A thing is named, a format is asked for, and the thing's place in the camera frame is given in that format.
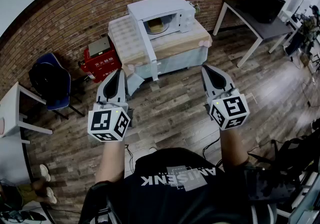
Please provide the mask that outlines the person's right forearm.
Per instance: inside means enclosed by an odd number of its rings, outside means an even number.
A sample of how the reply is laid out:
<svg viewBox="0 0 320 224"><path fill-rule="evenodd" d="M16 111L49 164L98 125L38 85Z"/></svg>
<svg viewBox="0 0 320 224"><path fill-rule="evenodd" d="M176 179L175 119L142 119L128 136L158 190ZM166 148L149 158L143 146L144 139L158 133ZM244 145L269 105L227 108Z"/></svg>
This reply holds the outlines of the person's right forearm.
<svg viewBox="0 0 320 224"><path fill-rule="evenodd" d="M237 129L220 130L222 165L229 171L249 161L249 155L242 143Z"/></svg>

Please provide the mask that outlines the black box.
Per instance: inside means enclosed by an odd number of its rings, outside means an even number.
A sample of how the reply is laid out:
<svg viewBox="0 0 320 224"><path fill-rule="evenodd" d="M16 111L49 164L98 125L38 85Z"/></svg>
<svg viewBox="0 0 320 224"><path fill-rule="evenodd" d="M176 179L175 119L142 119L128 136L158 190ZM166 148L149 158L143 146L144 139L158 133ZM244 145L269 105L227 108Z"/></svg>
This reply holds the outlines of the black box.
<svg viewBox="0 0 320 224"><path fill-rule="evenodd" d="M260 23L273 23L284 4L285 0L243 0L236 7Z"/></svg>

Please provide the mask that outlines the person's black t-shirt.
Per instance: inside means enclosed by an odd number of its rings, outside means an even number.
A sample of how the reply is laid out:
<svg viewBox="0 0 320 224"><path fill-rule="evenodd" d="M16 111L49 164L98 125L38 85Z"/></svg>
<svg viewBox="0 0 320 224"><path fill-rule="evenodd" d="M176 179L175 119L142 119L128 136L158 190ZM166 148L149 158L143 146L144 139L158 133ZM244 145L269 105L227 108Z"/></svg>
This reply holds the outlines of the person's black t-shirt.
<svg viewBox="0 0 320 224"><path fill-rule="evenodd" d="M95 224L99 212L117 224L253 223L238 177L184 148L158 150L125 179L93 185L78 224Z"/></svg>

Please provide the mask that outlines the white microwave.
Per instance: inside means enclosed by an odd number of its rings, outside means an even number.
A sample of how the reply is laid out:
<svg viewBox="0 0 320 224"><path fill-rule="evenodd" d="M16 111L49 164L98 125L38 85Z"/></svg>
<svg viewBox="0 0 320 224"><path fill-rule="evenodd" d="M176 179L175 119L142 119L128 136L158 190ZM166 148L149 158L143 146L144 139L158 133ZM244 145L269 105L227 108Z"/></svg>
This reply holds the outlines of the white microwave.
<svg viewBox="0 0 320 224"><path fill-rule="evenodd" d="M127 5L131 20L148 57L151 76L158 80L158 65L151 40L174 32L192 30L195 23L195 8L186 0L141 0ZM152 32L150 21L159 20L161 32Z"/></svg>

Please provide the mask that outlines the person's left forearm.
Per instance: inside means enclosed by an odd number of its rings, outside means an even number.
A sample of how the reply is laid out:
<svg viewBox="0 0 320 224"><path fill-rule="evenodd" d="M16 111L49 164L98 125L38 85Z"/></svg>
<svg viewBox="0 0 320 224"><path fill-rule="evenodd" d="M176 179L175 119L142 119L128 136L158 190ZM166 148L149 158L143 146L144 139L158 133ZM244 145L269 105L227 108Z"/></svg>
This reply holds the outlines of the person's left forearm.
<svg viewBox="0 0 320 224"><path fill-rule="evenodd" d="M125 143L112 141L104 144L99 168L95 174L95 182L115 183L124 178L125 174Z"/></svg>

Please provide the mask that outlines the black office chair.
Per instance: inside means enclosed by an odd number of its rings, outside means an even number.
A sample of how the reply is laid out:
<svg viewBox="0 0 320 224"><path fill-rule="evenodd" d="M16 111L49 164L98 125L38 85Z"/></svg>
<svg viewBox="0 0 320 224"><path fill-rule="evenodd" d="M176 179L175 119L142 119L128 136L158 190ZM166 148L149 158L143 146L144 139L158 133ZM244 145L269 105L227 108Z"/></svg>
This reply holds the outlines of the black office chair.
<svg viewBox="0 0 320 224"><path fill-rule="evenodd" d="M320 131L274 149L269 169L244 170L254 224L312 224L320 211Z"/></svg>

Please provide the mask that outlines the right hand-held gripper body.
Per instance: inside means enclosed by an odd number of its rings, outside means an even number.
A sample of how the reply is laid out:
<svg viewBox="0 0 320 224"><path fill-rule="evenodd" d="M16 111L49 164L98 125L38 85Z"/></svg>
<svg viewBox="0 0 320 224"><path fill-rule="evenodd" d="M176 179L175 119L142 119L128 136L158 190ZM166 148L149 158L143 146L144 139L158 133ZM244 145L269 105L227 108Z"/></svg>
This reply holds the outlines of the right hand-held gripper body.
<svg viewBox="0 0 320 224"><path fill-rule="evenodd" d="M211 120L217 122L221 130L241 126L248 118L250 111L244 94L237 88L218 96L206 93L206 111Z"/></svg>

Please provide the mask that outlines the small white table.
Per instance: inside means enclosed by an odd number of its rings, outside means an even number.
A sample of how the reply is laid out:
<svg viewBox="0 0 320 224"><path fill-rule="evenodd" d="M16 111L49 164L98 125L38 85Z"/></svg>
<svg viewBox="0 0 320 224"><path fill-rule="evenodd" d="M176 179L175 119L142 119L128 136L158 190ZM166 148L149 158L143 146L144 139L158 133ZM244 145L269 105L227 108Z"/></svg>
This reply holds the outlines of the small white table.
<svg viewBox="0 0 320 224"><path fill-rule="evenodd" d="M21 86L18 82L0 100L0 139L4 141L12 140L20 144L29 144L30 141L21 138L20 128L33 130L36 132L51 135L53 131L24 122L26 115L20 113L20 94L40 102L45 105L46 101L35 95L31 91Z"/></svg>

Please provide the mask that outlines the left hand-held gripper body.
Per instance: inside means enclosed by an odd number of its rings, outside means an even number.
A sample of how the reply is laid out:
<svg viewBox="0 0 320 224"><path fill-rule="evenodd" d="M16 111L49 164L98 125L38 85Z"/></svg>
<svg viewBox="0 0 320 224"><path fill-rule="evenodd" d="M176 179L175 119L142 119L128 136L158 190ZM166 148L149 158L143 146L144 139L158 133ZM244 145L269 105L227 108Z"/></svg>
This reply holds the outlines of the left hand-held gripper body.
<svg viewBox="0 0 320 224"><path fill-rule="evenodd" d="M132 126L133 111L126 102L102 102L99 96L88 113L87 132L100 142L122 141Z"/></svg>

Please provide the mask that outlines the blue chair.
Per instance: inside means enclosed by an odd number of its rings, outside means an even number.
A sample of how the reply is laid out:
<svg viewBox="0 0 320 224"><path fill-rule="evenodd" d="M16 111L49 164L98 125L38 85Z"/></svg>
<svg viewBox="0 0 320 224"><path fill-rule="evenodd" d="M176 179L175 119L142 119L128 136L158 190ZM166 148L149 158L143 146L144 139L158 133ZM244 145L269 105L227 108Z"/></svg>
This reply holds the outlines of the blue chair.
<svg viewBox="0 0 320 224"><path fill-rule="evenodd" d="M85 116L71 106L71 76L53 53L46 53L38 58L28 74L33 88L46 101L49 111L68 119L59 112L60 109L68 107L82 117Z"/></svg>

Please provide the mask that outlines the red fire equipment box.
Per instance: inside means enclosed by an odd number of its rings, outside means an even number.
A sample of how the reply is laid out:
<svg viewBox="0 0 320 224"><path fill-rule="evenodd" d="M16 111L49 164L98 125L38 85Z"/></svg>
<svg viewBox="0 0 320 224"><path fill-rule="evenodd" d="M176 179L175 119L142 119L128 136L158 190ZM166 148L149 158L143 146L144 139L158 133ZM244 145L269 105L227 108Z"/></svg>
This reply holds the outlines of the red fire equipment box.
<svg viewBox="0 0 320 224"><path fill-rule="evenodd" d="M115 46L108 36L88 45L84 50L84 61L95 76L95 83L102 82L109 74L122 67Z"/></svg>

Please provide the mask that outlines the cloth-covered table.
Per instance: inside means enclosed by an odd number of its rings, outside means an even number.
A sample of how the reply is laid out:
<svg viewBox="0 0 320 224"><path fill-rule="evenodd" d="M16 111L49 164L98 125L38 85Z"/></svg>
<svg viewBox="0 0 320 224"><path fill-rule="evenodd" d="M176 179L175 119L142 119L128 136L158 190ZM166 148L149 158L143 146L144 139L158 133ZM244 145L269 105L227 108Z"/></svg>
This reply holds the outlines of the cloth-covered table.
<svg viewBox="0 0 320 224"><path fill-rule="evenodd" d="M129 94L133 95L144 80L153 75L145 44L129 15L109 22L108 32L127 75ZM152 39L150 43L156 55L157 75L162 75L202 65L207 59L212 37L195 21L191 31L174 32Z"/></svg>

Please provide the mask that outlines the dark table with white legs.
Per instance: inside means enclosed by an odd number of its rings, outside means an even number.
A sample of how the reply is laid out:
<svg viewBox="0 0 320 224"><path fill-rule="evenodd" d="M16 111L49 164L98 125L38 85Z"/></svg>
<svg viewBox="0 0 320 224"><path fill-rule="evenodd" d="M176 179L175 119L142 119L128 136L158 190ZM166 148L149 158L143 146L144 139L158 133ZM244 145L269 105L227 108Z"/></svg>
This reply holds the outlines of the dark table with white legs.
<svg viewBox="0 0 320 224"><path fill-rule="evenodd" d="M227 9L230 9L238 18L240 18L249 29L256 35L257 39L247 53L242 57L242 59L237 64L237 67L240 68L247 59L253 54L253 52L258 48L258 46L266 39L274 38L280 36L278 41L272 46L268 51L272 53L286 38L286 36L292 31L286 24L278 17L272 23L260 23L258 22L251 14L242 11L239 9L240 4L243 3L243 0L224 0L223 5L218 16L216 25L213 30L213 35L216 36L223 18L226 14Z"/></svg>

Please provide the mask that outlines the black backpack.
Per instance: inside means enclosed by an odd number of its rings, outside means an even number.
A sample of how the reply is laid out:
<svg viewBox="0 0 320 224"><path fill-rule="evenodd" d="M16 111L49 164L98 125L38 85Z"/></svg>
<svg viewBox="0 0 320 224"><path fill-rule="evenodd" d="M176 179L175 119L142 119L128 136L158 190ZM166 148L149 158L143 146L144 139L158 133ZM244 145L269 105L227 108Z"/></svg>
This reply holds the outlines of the black backpack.
<svg viewBox="0 0 320 224"><path fill-rule="evenodd" d="M46 62L35 63L28 74L33 88L47 106L58 107L68 100L71 79L63 68Z"/></svg>

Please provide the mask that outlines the cream plastic tray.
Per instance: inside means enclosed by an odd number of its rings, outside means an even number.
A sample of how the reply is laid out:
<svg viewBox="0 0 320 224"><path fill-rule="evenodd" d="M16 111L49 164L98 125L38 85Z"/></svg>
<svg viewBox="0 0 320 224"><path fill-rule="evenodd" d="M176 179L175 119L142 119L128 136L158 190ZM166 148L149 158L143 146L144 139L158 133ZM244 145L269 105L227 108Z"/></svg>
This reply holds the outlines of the cream plastic tray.
<svg viewBox="0 0 320 224"><path fill-rule="evenodd" d="M146 23L148 31L153 34L161 33L165 29L164 23L162 22L161 18L151 19L148 20Z"/></svg>

